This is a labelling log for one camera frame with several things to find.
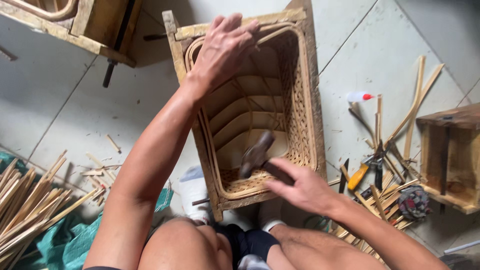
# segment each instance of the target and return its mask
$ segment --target white sock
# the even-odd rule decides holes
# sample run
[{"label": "white sock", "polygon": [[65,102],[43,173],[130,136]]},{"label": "white sock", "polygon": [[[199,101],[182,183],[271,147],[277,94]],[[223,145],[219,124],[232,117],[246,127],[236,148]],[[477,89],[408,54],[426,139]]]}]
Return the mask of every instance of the white sock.
[{"label": "white sock", "polygon": [[211,224],[209,215],[211,212],[210,204],[192,205],[194,201],[208,198],[207,186],[200,166],[191,167],[182,175],[179,189],[185,214],[192,220],[202,221],[206,225]]},{"label": "white sock", "polygon": [[260,203],[258,211],[258,223],[262,231],[270,233],[270,230],[277,224],[285,224],[281,220],[283,199],[278,197]]}]

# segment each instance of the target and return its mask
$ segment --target forearm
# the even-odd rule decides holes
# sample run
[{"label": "forearm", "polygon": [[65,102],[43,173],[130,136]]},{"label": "forearm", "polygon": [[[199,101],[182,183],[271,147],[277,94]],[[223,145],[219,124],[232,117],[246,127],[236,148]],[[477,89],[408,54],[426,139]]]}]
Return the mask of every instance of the forearm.
[{"label": "forearm", "polygon": [[339,199],[332,219],[364,239],[393,270],[448,269],[435,255],[410,236],[372,215],[346,196]]},{"label": "forearm", "polygon": [[209,87],[189,74],[150,122],[125,160],[110,196],[156,202],[170,176]]}]

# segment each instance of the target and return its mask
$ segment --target knee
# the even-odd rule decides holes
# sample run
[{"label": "knee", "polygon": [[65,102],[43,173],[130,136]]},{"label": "knee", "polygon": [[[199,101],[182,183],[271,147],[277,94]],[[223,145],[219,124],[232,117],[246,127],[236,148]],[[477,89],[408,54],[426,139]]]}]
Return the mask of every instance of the knee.
[{"label": "knee", "polygon": [[161,225],[153,234],[152,238],[162,241],[178,243],[187,239],[197,239],[200,232],[193,221],[189,218],[174,218]]}]

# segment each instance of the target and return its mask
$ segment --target tile floor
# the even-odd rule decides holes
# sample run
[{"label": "tile floor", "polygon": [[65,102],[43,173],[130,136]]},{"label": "tile floor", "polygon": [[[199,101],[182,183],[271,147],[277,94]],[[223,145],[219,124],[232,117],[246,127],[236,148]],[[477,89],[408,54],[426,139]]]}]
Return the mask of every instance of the tile floor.
[{"label": "tile floor", "polygon": [[[163,10],[172,9],[181,25],[189,25],[208,22],[218,13],[242,12],[252,16],[275,12],[288,2],[144,0],[132,44],[138,67],[117,66],[108,89],[101,86],[107,67],[105,58],[0,17],[0,43],[18,56],[14,62],[0,59],[0,112],[3,115],[0,145],[42,168],[68,149],[69,164],[59,171],[57,181],[75,186],[78,195],[84,194],[92,189],[79,176],[80,165],[92,165],[85,153],[91,152],[99,159],[112,157],[106,164],[122,163],[142,130],[178,87],[168,42],[142,39],[143,35],[165,31],[161,23]],[[362,90],[383,94],[383,135],[386,137],[403,119],[413,100],[417,57],[427,56],[425,78],[443,58],[430,47],[430,42],[425,40],[427,35],[419,33],[418,26],[394,0],[314,0],[312,3],[321,71],[319,89],[327,173],[328,180],[332,181],[339,178],[338,167],[345,159],[351,159],[353,171],[362,157],[371,153],[361,142],[368,134],[348,113],[346,94]],[[463,91],[456,83],[458,72],[441,73],[419,116],[480,102],[480,85],[476,83],[467,92]],[[469,72],[472,76],[480,75],[479,69]],[[471,84],[470,77],[466,84]],[[374,123],[374,103],[361,106],[369,123]],[[111,148],[105,134],[114,138],[122,154]],[[403,138],[399,138],[397,144],[403,149]],[[417,128],[411,149],[411,155],[418,156]],[[170,176],[174,190],[183,172],[197,164],[197,151],[190,134]],[[371,181],[372,175],[368,175],[361,188]],[[255,222],[256,207],[225,213],[225,218],[249,228]],[[432,208],[435,212],[425,222],[409,228],[408,234],[435,255],[480,238],[480,214],[465,216],[447,208],[442,216],[436,211],[437,203],[432,202]],[[99,211],[101,208],[93,204],[81,209],[88,219]],[[174,195],[170,208],[156,216],[155,222],[171,213],[182,213],[178,194]],[[301,226],[307,215],[290,205],[283,207],[283,213],[294,226]],[[477,246],[463,252],[478,251]]]}]

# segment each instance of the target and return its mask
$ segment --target leg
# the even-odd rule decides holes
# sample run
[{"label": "leg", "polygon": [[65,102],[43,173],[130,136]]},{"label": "leg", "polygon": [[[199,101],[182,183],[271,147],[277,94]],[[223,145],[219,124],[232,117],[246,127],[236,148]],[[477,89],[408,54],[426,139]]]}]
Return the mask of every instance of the leg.
[{"label": "leg", "polygon": [[176,218],[161,225],[148,240],[138,269],[232,269],[228,239],[206,226],[211,224],[208,203],[192,206],[207,197],[200,166],[188,169],[180,178],[183,209],[189,218]]},{"label": "leg", "polygon": [[[282,269],[280,262],[284,259],[289,261],[288,268],[284,269],[313,270],[319,269],[319,266],[322,269],[384,269],[372,256],[334,236],[320,231],[289,228],[281,221],[282,202],[281,198],[263,202],[258,213],[262,230],[280,242],[280,250],[272,247],[268,253],[267,263],[273,270],[277,267]],[[271,260],[270,253],[275,254]]]},{"label": "leg", "polygon": [[163,224],[146,244],[138,269],[230,270],[232,253],[225,236],[188,218]]},{"label": "leg", "polygon": [[270,233],[278,239],[291,264],[298,270],[384,269],[372,256],[327,233],[275,225]]},{"label": "leg", "polygon": [[283,253],[280,245],[273,245],[268,251],[267,264],[272,270],[296,270]]}]

